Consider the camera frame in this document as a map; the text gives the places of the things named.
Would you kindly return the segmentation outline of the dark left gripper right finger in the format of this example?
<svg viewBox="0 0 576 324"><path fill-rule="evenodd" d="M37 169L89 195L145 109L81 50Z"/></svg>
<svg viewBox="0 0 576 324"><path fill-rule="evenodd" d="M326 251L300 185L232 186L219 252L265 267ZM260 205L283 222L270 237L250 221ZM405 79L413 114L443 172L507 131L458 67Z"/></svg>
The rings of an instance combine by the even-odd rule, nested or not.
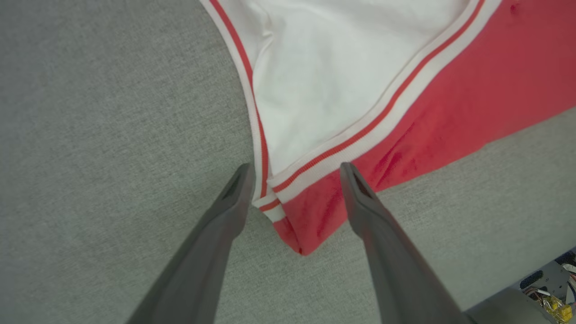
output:
<svg viewBox="0 0 576 324"><path fill-rule="evenodd" d="M352 230L364 243L383 324L468 324L448 290L354 164L340 166Z"/></svg>

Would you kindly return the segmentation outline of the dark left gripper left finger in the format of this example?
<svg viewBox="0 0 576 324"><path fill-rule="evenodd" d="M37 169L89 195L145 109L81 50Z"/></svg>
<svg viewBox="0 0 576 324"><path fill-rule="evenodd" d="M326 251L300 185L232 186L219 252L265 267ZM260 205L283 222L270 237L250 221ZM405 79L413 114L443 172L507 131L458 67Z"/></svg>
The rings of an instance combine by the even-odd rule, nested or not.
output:
<svg viewBox="0 0 576 324"><path fill-rule="evenodd" d="M212 324L233 241L246 224L254 170L241 164L146 293L130 324Z"/></svg>

